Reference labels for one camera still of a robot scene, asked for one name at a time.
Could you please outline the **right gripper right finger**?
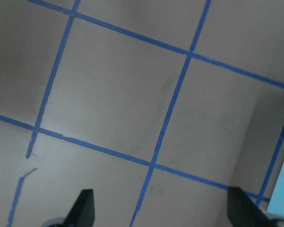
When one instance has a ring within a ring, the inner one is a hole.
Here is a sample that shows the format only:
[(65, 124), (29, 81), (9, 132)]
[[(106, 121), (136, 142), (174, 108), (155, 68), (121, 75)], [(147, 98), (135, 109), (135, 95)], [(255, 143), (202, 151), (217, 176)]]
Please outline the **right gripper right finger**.
[(233, 227), (275, 226), (239, 187), (228, 188), (227, 217)]

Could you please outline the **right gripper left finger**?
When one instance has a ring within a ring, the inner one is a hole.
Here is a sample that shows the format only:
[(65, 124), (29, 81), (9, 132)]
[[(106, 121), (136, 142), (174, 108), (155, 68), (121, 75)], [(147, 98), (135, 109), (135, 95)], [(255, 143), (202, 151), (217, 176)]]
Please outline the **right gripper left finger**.
[(95, 221), (94, 193), (82, 190), (63, 222), (65, 227), (92, 227)]

